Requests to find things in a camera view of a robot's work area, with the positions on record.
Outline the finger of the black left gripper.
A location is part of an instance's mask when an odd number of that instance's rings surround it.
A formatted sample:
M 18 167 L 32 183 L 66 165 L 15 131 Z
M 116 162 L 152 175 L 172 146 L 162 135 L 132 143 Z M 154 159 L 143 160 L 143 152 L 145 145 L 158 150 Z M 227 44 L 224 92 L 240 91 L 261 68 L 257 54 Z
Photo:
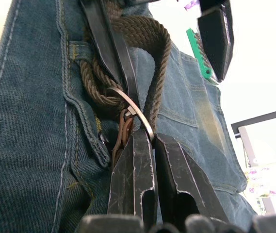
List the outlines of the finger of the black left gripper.
M 230 1 L 201 0 L 201 17 L 197 19 L 204 52 L 219 82 L 230 66 L 233 47 L 233 19 Z
M 82 0 L 81 6 L 105 70 L 121 85 L 127 96 L 139 105 L 136 76 L 128 46 L 123 35 L 112 29 L 104 1 Z

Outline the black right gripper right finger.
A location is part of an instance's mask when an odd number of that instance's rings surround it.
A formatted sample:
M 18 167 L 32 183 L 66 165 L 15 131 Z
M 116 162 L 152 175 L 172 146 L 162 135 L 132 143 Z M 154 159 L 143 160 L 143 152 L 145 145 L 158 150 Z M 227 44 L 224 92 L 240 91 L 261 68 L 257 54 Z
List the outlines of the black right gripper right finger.
M 200 214 L 227 222 L 209 178 L 181 144 L 159 133 L 154 146 L 163 221 L 185 226 L 188 216 Z

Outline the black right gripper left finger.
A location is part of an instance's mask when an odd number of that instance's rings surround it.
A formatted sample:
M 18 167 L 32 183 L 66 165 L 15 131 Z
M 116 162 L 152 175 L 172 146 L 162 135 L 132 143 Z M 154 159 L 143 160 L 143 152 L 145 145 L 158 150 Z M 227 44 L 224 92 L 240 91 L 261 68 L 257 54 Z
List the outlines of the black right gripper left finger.
M 111 177 L 108 214 L 134 215 L 145 227 L 157 221 L 158 186 L 151 142 L 144 130 L 134 132 Z

